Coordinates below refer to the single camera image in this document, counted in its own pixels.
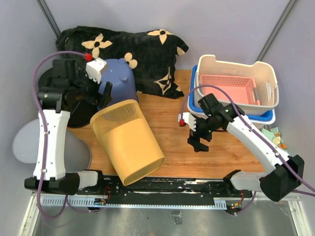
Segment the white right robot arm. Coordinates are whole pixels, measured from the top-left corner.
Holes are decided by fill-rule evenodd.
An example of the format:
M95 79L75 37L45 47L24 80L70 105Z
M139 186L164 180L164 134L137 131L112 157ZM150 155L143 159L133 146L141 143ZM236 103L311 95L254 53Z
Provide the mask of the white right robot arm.
M223 178L223 191L227 196L249 190L262 192L278 202L302 184L305 164L302 157L291 156L268 140L237 105L224 106L212 93L200 99L199 105L206 118L188 112L181 112L178 117L180 125L187 124L190 128L188 144L194 151L208 152L209 147L200 140L210 142L212 133L222 129L236 137L264 168L263 172L234 170L227 174Z

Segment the blue bucket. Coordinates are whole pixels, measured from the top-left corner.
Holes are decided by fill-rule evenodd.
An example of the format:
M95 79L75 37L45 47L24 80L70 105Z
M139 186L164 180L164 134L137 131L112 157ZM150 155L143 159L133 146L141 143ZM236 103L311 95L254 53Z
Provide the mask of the blue bucket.
M106 59L107 69L102 74L98 92L103 93L107 82L112 83L112 101L108 106L121 101L133 99L139 102L133 71L127 61L121 59Z

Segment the grey bucket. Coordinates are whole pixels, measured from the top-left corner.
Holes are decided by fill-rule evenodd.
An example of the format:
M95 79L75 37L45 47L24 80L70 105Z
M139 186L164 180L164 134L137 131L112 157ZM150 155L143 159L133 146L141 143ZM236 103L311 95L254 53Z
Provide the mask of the grey bucket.
M30 121L16 134L12 150L14 156L23 163L35 164L39 146L39 119ZM66 131L64 145L64 165L67 172L88 169L92 162L89 146L69 130Z

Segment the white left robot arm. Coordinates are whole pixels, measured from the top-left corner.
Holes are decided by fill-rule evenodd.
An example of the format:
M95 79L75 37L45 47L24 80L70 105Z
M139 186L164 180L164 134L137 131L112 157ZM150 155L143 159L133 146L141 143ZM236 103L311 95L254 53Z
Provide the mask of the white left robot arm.
M72 108L84 99L101 107L111 100L112 83L99 93L101 76L107 62L97 58L77 68L73 59L55 59L52 68L39 79L35 95L39 103L39 146L35 170L25 179L24 187L38 193L75 195L88 187L94 194L105 190L102 171L83 170L68 173L64 164L64 147Z

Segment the yellow slatted basket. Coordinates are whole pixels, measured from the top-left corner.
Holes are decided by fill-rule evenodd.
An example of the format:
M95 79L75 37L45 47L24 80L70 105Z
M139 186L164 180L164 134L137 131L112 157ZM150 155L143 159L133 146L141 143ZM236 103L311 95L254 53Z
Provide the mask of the yellow slatted basket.
M124 186L163 164L164 154L136 100L124 100L98 111L90 125Z

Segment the black large bucket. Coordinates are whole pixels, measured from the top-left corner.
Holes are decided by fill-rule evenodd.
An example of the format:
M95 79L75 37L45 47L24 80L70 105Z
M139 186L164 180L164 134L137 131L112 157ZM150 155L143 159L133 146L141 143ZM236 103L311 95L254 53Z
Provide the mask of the black large bucket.
M48 86L51 80L52 68L46 70L38 80L38 87ZM71 108L68 121L69 128L81 128L90 123L91 117L98 111L97 106L90 104L86 99L77 102Z

